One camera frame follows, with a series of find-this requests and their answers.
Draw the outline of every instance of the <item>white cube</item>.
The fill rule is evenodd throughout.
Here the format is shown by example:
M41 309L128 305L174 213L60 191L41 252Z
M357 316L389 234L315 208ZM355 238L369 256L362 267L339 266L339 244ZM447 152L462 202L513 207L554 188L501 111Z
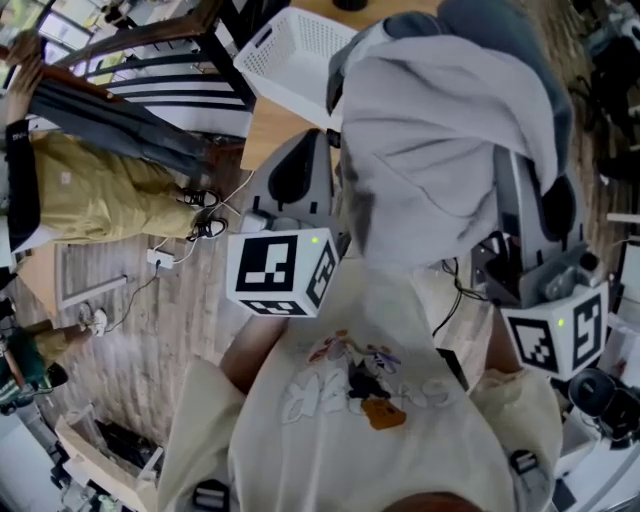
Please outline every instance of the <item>white cube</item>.
M500 311L520 364L567 381L604 350L609 284L578 285L566 299Z
M227 297L255 315L316 317L338 263L328 228L231 235Z

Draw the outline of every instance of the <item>person in yellow pants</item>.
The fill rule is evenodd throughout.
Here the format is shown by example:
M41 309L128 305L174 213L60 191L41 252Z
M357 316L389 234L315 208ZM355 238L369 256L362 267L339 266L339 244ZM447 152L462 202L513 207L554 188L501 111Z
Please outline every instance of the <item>person in yellow pants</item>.
M42 75L37 36L19 38L7 62L21 67L7 94L0 250L15 252L51 239L109 242L141 233L195 240L226 230L224 219L201 215L219 204L215 192L181 189L158 164L59 132L31 143L25 116Z

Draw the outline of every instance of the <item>power outlet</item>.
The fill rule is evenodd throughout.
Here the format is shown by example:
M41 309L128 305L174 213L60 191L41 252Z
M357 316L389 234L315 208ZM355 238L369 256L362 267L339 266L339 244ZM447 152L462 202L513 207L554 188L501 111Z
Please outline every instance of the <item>power outlet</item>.
M162 268L173 268L173 262L175 261L171 253L147 249L147 261L155 267L158 260L160 260Z

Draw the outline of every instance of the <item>white t-shirt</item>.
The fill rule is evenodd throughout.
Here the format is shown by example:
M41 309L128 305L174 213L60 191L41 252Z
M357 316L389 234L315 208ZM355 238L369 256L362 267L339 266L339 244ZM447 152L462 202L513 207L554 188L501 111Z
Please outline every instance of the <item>white t-shirt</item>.
M228 483L231 510L249 512L371 512L424 492L524 510L508 455L531 451L551 475L560 451L545 379L485 379L474 405L435 351L408 280L346 261L329 294L319 318L291 322L246 399L213 365L194 364L159 510L188 510L182 500L207 476Z

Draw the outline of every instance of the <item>yellow pants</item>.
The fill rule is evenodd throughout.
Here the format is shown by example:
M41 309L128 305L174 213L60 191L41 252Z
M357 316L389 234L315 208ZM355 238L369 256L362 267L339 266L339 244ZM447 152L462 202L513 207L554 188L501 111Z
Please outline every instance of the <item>yellow pants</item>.
M57 241L109 242L133 235L186 238L197 212L169 197L164 167L52 132L33 142L40 222Z
M33 337L36 348L44 360L44 365L49 368L69 348L67 338L62 329L41 332Z

